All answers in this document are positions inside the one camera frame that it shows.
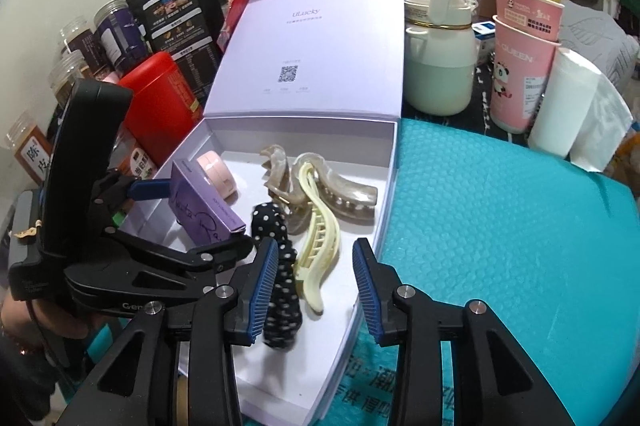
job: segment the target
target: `cream hair clip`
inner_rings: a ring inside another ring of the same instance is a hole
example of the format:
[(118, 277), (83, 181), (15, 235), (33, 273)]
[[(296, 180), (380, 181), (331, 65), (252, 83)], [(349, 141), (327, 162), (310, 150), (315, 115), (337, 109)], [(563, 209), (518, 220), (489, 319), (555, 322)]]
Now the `cream hair clip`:
[(316, 314), (324, 311), (320, 284), (337, 258), (340, 248), (340, 226), (334, 213), (320, 199), (316, 185), (314, 165), (306, 162), (298, 172), (302, 191), (310, 200), (311, 219), (305, 245), (300, 249), (293, 269), (298, 294)]
[(263, 149), (260, 155), (269, 157), (270, 176), (264, 184), (271, 196), (288, 206), (287, 223), (291, 234), (299, 234), (305, 227), (308, 218), (308, 197), (298, 178), (301, 168), (306, 163), (314, 167), (314, 178), (320, 184), (320, 198), (338, 215), (358, 220), (373, 220), (375, 206), (378, 203), (378, 189), (366, 184), (352, 182), (332, 170), (324, 157), (316, 153), (303, 153), (296, 158), (291, 173), (287, 154), (281, 146), (271, 145)]

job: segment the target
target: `pink paper cup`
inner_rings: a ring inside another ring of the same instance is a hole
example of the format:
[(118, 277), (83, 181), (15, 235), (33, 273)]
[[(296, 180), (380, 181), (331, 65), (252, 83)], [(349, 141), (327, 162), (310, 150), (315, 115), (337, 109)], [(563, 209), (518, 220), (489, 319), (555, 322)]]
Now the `pink paper cup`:
[(491, 119), (509, 133), (524, 133), (546, 88), (556, 48), (545, 41), (510, 27), (494, 16), (494, 88)]
[(551, 0), (495, 0), (498, 19), (546, 41), (558, 41), (564, 5)]

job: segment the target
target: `purple cosmetic box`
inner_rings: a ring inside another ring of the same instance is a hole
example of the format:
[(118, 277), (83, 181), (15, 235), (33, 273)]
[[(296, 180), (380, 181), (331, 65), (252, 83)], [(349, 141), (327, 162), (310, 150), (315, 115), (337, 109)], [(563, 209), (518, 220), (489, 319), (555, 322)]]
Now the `purple cosmetic box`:
[(220, 197), (196, 161), (174, 160), (169, 207), (196, 247), (244, 233), (246, 224)]
[[(241, 411), (260, 424), (309, 426), (322, 418), (349, 361), (362, 319), (351, 245), (366, 237), (378, 253), (384, 242), (396, 181), (403, 58), (404, 0), (249, 0), (203, 120), (156, 175), (168, 178), (174, 161), (216, 152), (238, 185), (228, 202), (247, 224), (254, 207), (271, 200), (260, 151), (272, 144), (286, 150), (289, 164), (318, 153), (338, 174), (378, 189), (374, 221), (338, 217), (340, 252), (322, 282), (322, 317), (305, 318), (287, 351), (262, 340), (234, 349)], [(122, 229), (175, 250), (193, 247), (168, 200), (137, 202)], [(289, 235), (298, 251), (305, 238), (306, 232)], [(217, 282), (230, 277), (220, 273)], [(306, 313), (306, 301), (301, 308)], [(188, 373), (186, 346), (179, 367)]]

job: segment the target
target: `hand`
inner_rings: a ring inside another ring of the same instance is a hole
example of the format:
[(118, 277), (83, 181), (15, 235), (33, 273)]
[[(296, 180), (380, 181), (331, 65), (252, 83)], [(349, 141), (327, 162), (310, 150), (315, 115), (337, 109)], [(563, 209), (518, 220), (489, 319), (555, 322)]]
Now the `hand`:
[[(89, 334), (89, 326), (86, 323), (73, 317), (51, 301), (33, 300), (33, 311), (40, 326), (57, 336), (82, 340)], [(36, 324), (31, 321), (27, 303), (14, 300), (10, 290), (4, 297), (0, 319), (2, 319), (4, 330), (12, 336), (28, 343), (28, 345), (40, 345), (40, 335)]]

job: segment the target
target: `red container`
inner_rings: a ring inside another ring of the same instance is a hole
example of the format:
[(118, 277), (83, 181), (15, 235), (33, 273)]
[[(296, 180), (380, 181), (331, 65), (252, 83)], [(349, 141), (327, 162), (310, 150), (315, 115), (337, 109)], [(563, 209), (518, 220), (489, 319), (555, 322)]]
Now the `red container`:
[(125, 126), (158, 165), (202, 119), (202, 106), (167, 52), (158, 52), (119, 83), (133, 90)]

